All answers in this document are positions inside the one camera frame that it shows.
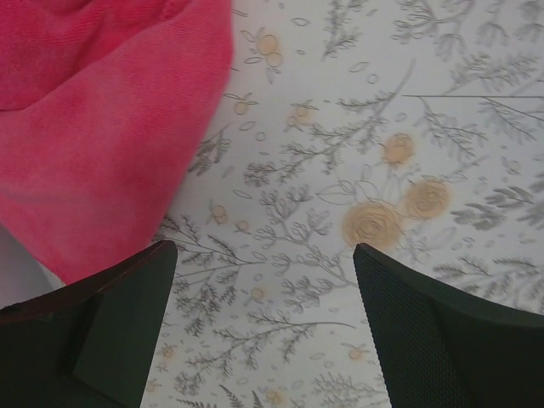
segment orange flower motif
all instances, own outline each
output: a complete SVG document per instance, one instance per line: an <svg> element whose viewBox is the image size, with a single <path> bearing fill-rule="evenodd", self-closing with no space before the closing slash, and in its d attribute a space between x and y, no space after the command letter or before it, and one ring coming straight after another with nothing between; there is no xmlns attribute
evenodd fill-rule
<svg viewBox="0 0 544 408"><path fill-rule="evenodd" d="M227 210L223 206L215 206L212 208L213 221L220 224L225 224L228 220Z"/></svg>
<svg viewBox="0 0 544 408"><path fill-rule="evenodd" d="M364 361L366 359L366 355L369 353L369 350L365 348L364 344L354 346L353 344L349 343L341 343L341 345L349 349L348 357L352 361Z"/></svg>
<svg viewBox="0 0 544 408"><path fill-rule="evenodd" d="M343 239L352 246L365 243L385 251L399 240L400 224L400 215L388 202L364 202L346 212Z"/></svg>
<svg viewBox="0 0 544 408"><path fill-rule="evenodd" d="M257 50L262 55L270 55L278 49L279 45L278 39L269 34L258 40Z"/></svg>
<svg viewBox="0 0 544 408"><path fill-rule="evenodd" d="M162 387L162 385L157 383L156 379L153 378L152 380L147 381L145 384L145 391L148 393L154 393L159 387Z"/></svg>
<svg viewBox="0 0 544 408"><path fill-rule="evenodd" d="M279 405L284 401L284 397L281 392L274 391L273 389L266 392L266 399L273 405Z"/></svg>
<svg viewBox="0 0 544 408"><path fill-rule="evenodd" d="M397 133L383 145L383 160L390 166L400 166L414 156L414 141L410 136Z"/></svg>
<svg viewBox="0 0 544 408"><path fill-rule="evenodd" d="M264 298L264 290L260 287L254 287L252 291L250 292L250 295L255 300L263 300Z"/></svg>
<svg viewBox="0 0 544 408"><path fill-rule="evenodd" d="M450 192L444 181L426 178L406 192L404 211L413 219L436 218L450 205Z"/></svg>

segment towel fold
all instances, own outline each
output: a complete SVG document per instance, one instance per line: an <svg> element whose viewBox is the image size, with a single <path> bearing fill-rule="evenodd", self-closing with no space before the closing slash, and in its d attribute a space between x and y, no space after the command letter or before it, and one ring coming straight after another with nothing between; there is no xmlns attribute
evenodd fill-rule
<svg viewBox="0 0 544 408"><path fill-rule="evenodd" d="M64 283L143 249L230 73L230 0L8 0L0 223Z"/></svg>

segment pink fabric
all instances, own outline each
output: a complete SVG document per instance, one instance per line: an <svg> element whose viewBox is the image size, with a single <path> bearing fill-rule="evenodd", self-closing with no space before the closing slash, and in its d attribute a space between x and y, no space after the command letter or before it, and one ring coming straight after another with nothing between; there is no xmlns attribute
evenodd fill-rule
<svg viewBox="0 0 544 408"><path fill-rule="evenodd" d="M230 0L8 0L0 223L70 284L143 249L228 80Z"/></svg>

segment yellow flower print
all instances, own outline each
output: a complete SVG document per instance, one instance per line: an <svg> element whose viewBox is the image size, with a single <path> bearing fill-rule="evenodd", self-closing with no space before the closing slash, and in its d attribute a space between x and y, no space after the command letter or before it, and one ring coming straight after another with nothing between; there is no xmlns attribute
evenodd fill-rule
<svg viewBox="0 0 544 408"><path fill-rule="evenodd" d="M403 133L391 136L383 145L383 160L393 167L407 163L414 156L414 141Z"/></svg>
<svg viewBox="0 0 544 408"><path fill-rule="evenodd" d="M365 344L354 346L353 344L342 343L342 346L348 349L348 357L352 361L364 361L366 355L370 352L366 349Z"/></svg>
<svg viewBox="0 0 544 408"><path fill-rule="evenodd" d="M401 217L388 202L367 201L346 212L342 230L343 239L351 246L365 243L386 251L400 238Z"/></svg>
<svg viewBox="0 0 544 408"><path fill-rule="evenodd" d="M244 306L247 306L251 302L263 304L263 299L266 296L266 290L262 286L255 286L249 292L249 298L244 302Z"/></svg>
<svg viewBox="0 0 544 408"><path fill-rule="evenodd" d="M278 39L270 34L259 38L257 42L257 50L262 55L270 55L278 49Z"/></svg>
<svg viewBox="0 0 544 408"><path fill-rule="evenodd" d="M295 108L294 112L287 118L287 127L284 132L287 132L290 128L296 128L299 131L303 131L301 126L309 126L312 124L312 113L319 109L312 106L311 99L303 102L302 104L291 104Z"/></svg>
<svg viewBox="0 0 544 408"><path fill-rule="evenodd" d="M164 343L164 345L161 347L161 349L157 352L157 354L161 355L165 359L171 359L174 355L174 349L178 346L172 346L170 344Z"/></svg>
<svg viewBox="0 0 544 408"><path fill-rule="evenodd" d="M226 224L229 218L227 217L227 210L225 209L225 207L214 205L213 201L211 200L208 207L211 213L210 218L207 220L208 223L213 220L219 225Z"/></svg>
<svg viewBox="0 0 544 408"><path fill-rule="evenodd" d="M251 105L258 105L258 102L250 100L252 93L246 93L242 97L235 95L234 93L226 93L223 96L237 101L233 106L236 115L245 115L249 111Z"/></svg>
<svg viewBox="0 0 544 408"><path fill-rule="evenodd" d="M159 387L162 387L162 385L156 381L156 378L153 378L145 384L145 391L148 393L154 393Z"/></svg>
<svg viewBox="0 0 544 408"><path fill-rule="evenodd" d="M412 219L436 218L450 205L450 201L451 195L443 180L425 178L408 189L402 211Z"/></svg>
<svg viewBox="0 0 544 408"><path fill-rule="evenodd" d="M266 399L272 405L281 405L286 402L286 398L281 391L269 389L266 392Z"/></svg>
<svg viewBox="0 0 544 408"><path fill-rule="evenodd" d="M265 62L267 67L267 76L270 83L274 83L275 74L281 74L279 67L283 64L283 54L281 52L280 41L273 34L264 34L264 27L261 27L256 35L249 31L242 31L244 38L255 44L254 48L250 48L250 52L258 56L249 57L244 60L246 64L258 64Z"/></svg>

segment botanical line drawing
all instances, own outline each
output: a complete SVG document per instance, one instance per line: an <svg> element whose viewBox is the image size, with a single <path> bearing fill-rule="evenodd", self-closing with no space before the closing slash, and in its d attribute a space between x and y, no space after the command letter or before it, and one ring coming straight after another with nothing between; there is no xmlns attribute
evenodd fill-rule
<svg viewBox="0 0 544 408"><path fill-rule="evenodd" d="M399 244L393 255L401 262L409 264L426 264L431 258L431 252L443 249L456 235L455 227L444 227L432 236L423 234L429 223L423 222L412 229L402 232Z"/></svg>
<svg viewBox="0 0 544 408"><path fill-rule="evenodd" d="M204 243L200 231L188 216L181 216L179 223L166 216L156 236L173 240L180 253L179 262L197 269L177 273L173 283L176 306L186 321L184 330L193 336L200 336L206 326L213 324L223 306L234 303L241 269L266 260L257 253L255 260L241 259L228 242L215 235L207 235L209 244Z"/></svg>
<svg viewBox="0 0 544 408"><path fill-rule="evenodd" d="M266 208L269 224L257 229L253 237L263 243L263 249L270 249L278 242L295 246L296 256L280 252L272 257L274 261L272 265L277 268L278 275L285 274L295 264L303 264L307 267L322 269L340 280L342 284L336 285L336 288L357 286L355 282L346 278L338 254L328 256L318 246L312 244L314 236L325 236L330 233L332 223L327 221L329 212L316 212L310 208L306 212L304 222L292 219L300 211L302 205L311 198L308 186L299 189L291 188L284 196L281 196L277 190L263 192L260 204Z"/></svg>
<svg viewBox="0 0 544 408"><path fill-rule="evenodd" d="M291 104L294 109L292 115L286 120L286 128L284 132L288 132L291 128L297 129L299 132L303 132L302 127L311 126L311 116L313 111L319 109L311 105L312 99L308 99L300 104Z"/></svg>
<svg viewBox="0 0 544 408"><path fill-rule="evenodd" d="M492 47L495 42L501 45L508 44L509 36L498 21L502 6L506 2L507 0L495 0L491 5L487 6L485 10L491 17L479 27L476 33L477 44L482 44L486 47Z"/></svg>
<svg viewBox="0 0 544 408"><path fill-rule="evenodd" d="M434 266L437 277L455 283L463 291L484 299L524 309L521 301L536 302L536 313L544 313L544 265L529 258L495 258L493 267L476 257L464 256L457 263Z"/></svg>
<svg viewBox="0 0 544 408"><path fill-rule="evenodd" d="M530 74L538 70L539 60L538 55L521 51L498 59L491 59L483 52L471 54L455 65L451 71L453 85L443 95L474 81L479 81L487 92L500 92L506 86L518 86L522 80L530 80Z"/></svg>
<svg viewBox="0 0 544 408"><path fill-rule="evenodd" d="M433 37L436 44L435 54L443 61L449 61L455 50L464 54L467 48L462 37L461 28L475 5L475 0L446 0L444 8L449 13L439 18L427 0L396 0L400 9L407 12L405 20L396 20L396 34L391 37L402 44L415 40ZM443 26L452 29L440 34Z"/></svg>
<svg viewBox="0 0 544 408"><path fill-rule="evenodd" d="M239 15L240 17L247 17L247 13L244 13L243 11L237 10L235 8L232 9L232 13Z"/></svg>
<svg viewBox="0 0 544 408"><path fill-rule="evenodd" d="M223 96L236 101L232 107L236 115L245 115L249 111L250 106L258 105L258 102L250 100L250 97L252 96L251 92L246 93L244 96L238 96L234 93L226 93Z"/></svg>
<svg viewBox="0 0 544 408"><path fill-rule="evenodd" d="M224 385L219 384L219 387L227 394L227 398L229 399L229 406L231 408L246 408L246 406L241 402L241 400L236 397L236 395L230 391L228 388L226 388ZM257 393L255 391L252 391L253 396L253 406L252 408L264 408L263 403L259 399ZM218 408L217 405L211 405L211 404L205 404L203 402L193 402L188 401L185 399L176 399L178 402L181 402L182 404L185 404L187 406L191 406L193 408Z"/></svg>
<svg viewBox="0 0 544 408"><path fill-rule="evenodd" d="M197 176L201 176L206 173L213 164L217 164L223 160L223 157L227 151L229 151L231 144L231 140L224 137L224 132L228 127L229 125L223 127L211 138L201 142L196 151L196 159L187 170L189 173L196 172Z"/></svg>
<svg viewBox="0 0 544 408"><path fill-rule="evenodd" d="M331 0L331 9L328 11L328 16L325 18L325 31L330 33L328 41L326 41L323 60L327 57L337 57L338 50L352 48L357 43L360 33L359 28L347 28L352 22L349 17L351 13L358 13L363 9L364 4L368 0Z"/></svg>
<svg viewBox="0 0 544 408"><path fill-rule="evenodd" d="M321 158L325 164L325 173L329 173L340 162L340 151L347 145L354 146L361 154L365 154L377 141L376 129L384 125L383 112L400 93L414 69L414 60L402 78L397 88L388 93L386 98L378 95L373 101L365 102L360 114L368 117L356 123L349 123L343 127L325 130L321 125L314 124L310 130L313 139L319 140L324 146L303 146L291 142L283 147L283 154L288 155L289 160L282 161L280 165L272 161L266 163L251 162L244 172L246 184L260 187L269 184L270 177L276 175L277 181L285 183L289 179L297 177L303 171L303 164L317 158Z"/></svg>
<svg viewBox="0 0 544 408"><path fill-rule="evenodd" d="M336 285L328 279L317 279L312 282L306 275L295 281L284 279L281 286L284 288L281 293L291 297L284 301L285 305L292 308L293 313L298 314L304 309L319 308L320 298L329 295L336 288Z"/></svg>
<svg viewBox="0 0 544 408"><path fill-rule="evenodd" d="M359 406L359 402L363 399L371 399L378 395L387 398L387 392L384 389L375 389L367 383L356 382L351 376L335 375L331 372L320 374L314 379L314 393L322 396L320 405L326 408L355 407Z"/></svg>
<svg viewBox="0 0 544 408"><path fill-rule="evenodd" d="M450 157L455 157L459 162L475 157L474 144L483 145L487 140L478 127L470 123L459 126L457 119L442 113L435 113L424 98L419 98L423 104L424 114L416 122L416 126L425 125L427 129L423 133L431 139L431 143L448 150Z"/></svg>
<svg viewBox="0 0 544 408"><path fill-rule="evenodd" d="M458 224L472 225L476 230L489 231L501 225L510 212L524 210L516 219L537 230L544 229L544 173L535 175L528 190L515 185L493 189L484 204L469 202L466 209L451 213Z"/></svg>
<svg viewBox="0 0 544 408"><path fill-rule="evenodd" d="M520 4L518 9L525 24L520 26L514 35L518 40L530 40L536 43L544 33L544 25L539 23L542 11L544 11L544 4L539 0L530 0Z"/></svg>
<svg viewBox="0 0 544 408"><path fill-rule="evenodd" d="M460 99L481 99L479 102L478 113L487 115L484 120L484 126L486 128L493 128L495 134L503 133L507 135L511 140L517 141L520 145L524 141L534 141L536 136L533 134L537 131L535 127L544 129L544 97L526 97L526 96L508 96L508 95L403 95L405 97L419 98L424 106L426 114L422 119L428 123L428 131L431 129L439 130L439 134L446 131L451 126L445 125L440 129L440 123L453 123L455 119L443 114L435 115L430 108L427 98L460 98ZM512 102L505 102L510 99L511 101L524 101L523 108L516 108L512 106ZM538 105L529 108L528 100L535 100ZM473 154L472 147L468 146L471 138L478 140L479 142L485 141L486 137L479 131L474 131L476 125L471 124L462 128L452 128L450 136L451 141L462 141L457 144L460 148L458 153L462 153L462 156L471 156Z"/></svg>
<svg viewBox="0 0 544 408"><path fill-rule="evenodd" d="M262 61L267 65L266 76L270 83L274 83L275 76L281 74L280 66L283 64L283 55L280 51L280 42L272 34L264 34L264 27L261 27L257 34L249 31L242 31L242 36L251 44L255 44L249 51L257 56L244 60L246 64L259 64Z"/></svg>
<svg viewBox="0 0 544 408"><path fill-rule="evenodd" d="M515 109L491 97L483 97L480 103L481 113L486 113L488 119L486 125L495 128L495 133L504 133L510 139L522 144L524 140L536 140L533 133L536 131L525 123L526 120L535 121L536 126L544 128L544 105L533 111Z"/></svg>
<svg viewBox="0 0 544 408"><path fill-rule="evenodd" d="M540 75L535 76L532 80L524 84L522 87L519 87L518 89L513 91L510 96L519 96L520 98L522 98L525 91L527 91L528 89L533 89L535 88L535 85L540 85L541 83L544 83L544 70L541 71ZM533 96L531 98L541 99L542 95Z"/></svg>
<svg viewBox="0 0 544 408"><path fill-rule="evenodd" d="M222 338L229 347L225 351L217 353L199 353L195 358L188 360L186 364L192 368L192 372L182 371L176 377L175 388L181 394L194 395L200 386L206 382L205 375L215 371L223 381L232 376L232 362L238 360L249 370L258 370L258 354L268 346L279 341L278 351L281 360L288 364L296 353L296 347L304 339L311 338L320 326L353 326L338 321L311 321L305 323L293 323L288 313L279 311L277 317L266 309L257 312L249 312L247 318L258 327L247 333L241 333L233 327L214 330L214 333Z"/></svg>

